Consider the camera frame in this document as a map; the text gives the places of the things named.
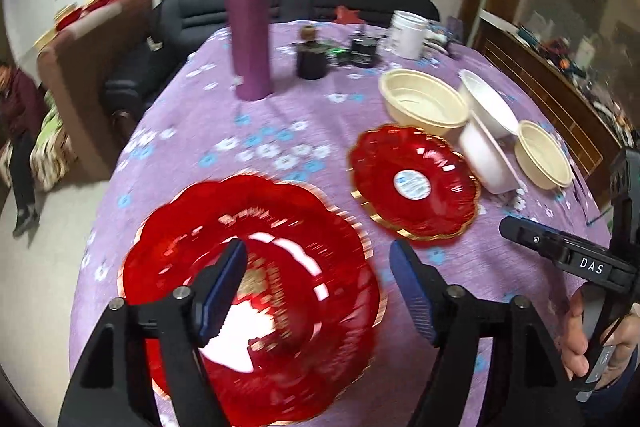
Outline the right hand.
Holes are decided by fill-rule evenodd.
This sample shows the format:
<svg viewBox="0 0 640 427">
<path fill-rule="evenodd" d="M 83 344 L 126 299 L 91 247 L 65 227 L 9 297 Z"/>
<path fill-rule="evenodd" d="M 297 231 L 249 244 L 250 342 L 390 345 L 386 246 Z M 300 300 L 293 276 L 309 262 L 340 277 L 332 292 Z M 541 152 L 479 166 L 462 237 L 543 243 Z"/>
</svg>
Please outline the right hand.
<svg viewBox="0 0 640 427">
<path fill-rule="evenodd" d="M 589 363 L 585 357 L 588 340 L 584 332 L 584 321 L 582 321 L 584 308 L 582 291 L 577 289 L 570 298 L 570 309 L 565 315 L 563 334 L 558 340 L 561 360 L 570 381 L 574 377 L 586 376 L 589 369 Z M 614 346 L 615 350 L 608 360 L 608 367 L 597 383 L 597 389 L 614 384 L 629 365 L 632 352 L 639 346 L 638 315 L 635 313 L 626 315 L 604 343 L 607 346 Z"/>
</svg>

